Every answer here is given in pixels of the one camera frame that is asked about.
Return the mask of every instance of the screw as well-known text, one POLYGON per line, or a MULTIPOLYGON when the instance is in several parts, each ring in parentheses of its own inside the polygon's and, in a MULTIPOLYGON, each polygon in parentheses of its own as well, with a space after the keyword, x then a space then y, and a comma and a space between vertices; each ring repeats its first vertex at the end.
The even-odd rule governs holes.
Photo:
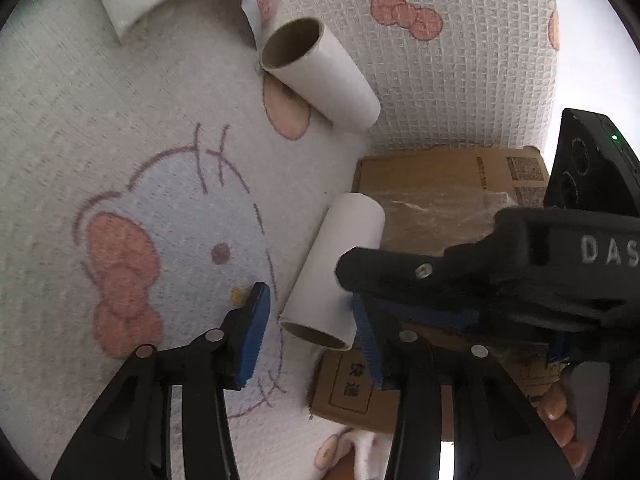
POLYGON ((403 343, 414 343, 418 340, 418 335, 413 330, 402 330, 398 337, 403 343))
POLYGON ((209 342, 215 343, 216 341, 220 341, 225 336, 225 333, 222 332, 219 328, 214 328, 209 330, 205 335, 204 339, 209 342))
POLYGON ((471 353, 481 359, 484 359, 489 355, 489 351, 486 349, 485 346, 482 346, 482 345, 473 345, 471 347, 471 353))
POLYGON ((136 350, 136 355, 140 359, 144 359, 146 357, 150 357, 153 354, 154 348, 151 345, 142 345, 136 350))
POLYGON ((433 274, 433 266, 431 264, 422 264, 420 267, 415 269, 415 277, 419 280, 423 280, 424 278, 428 278, 433 274))

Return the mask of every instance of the white paper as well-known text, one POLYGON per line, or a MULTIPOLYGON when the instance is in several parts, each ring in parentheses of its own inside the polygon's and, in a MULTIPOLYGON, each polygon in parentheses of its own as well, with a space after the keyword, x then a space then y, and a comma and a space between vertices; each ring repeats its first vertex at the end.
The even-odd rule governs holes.
POLYGON ((338 283, 335 267, 354 247, 379 248, 384 226, 385 213, 378 202, 360 193, 339 196, 322 222, 280 316, 280 325, 321 346, 351 348, 356 335, 351 293, 338 283))

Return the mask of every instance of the human hand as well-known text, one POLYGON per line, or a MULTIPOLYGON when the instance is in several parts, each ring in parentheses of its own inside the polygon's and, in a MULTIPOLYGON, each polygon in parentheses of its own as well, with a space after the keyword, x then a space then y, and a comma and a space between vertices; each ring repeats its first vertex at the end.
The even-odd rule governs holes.
POLYGON ((586 448, 574 440, 575 423, 566 412, 566 394, 560 383, 554 383, 538 405, 538 415, 548 427, 573 469, 584 462, 586 448))

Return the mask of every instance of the hello kitty face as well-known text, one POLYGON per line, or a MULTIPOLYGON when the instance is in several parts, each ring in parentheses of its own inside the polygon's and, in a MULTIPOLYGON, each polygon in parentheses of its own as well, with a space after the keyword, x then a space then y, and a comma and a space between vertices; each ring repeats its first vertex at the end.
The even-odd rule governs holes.
MULTIPOLYGON (((126 190, 94 197, 79 212, 74 235, 100 293, 93 324, 105 355, 188 344, 242 306, 255 282, 276 292, 260 211, 223 153, 227 130, 219 150, 208 150, 198 125, 192 145, 153 156, 126 190)), ((281 346, 272 308, 256 369, 273 384, 281 346)))

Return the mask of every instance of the hello kitty eye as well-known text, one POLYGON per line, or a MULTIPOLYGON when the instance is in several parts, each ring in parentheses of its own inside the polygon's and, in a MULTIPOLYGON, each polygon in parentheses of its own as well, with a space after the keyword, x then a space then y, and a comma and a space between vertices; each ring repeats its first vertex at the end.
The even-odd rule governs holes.
POLYGON ((224 265, 231 259, 231 249, 227 244, 217 244, 211 250, 211 259, 216 265, 224 265))

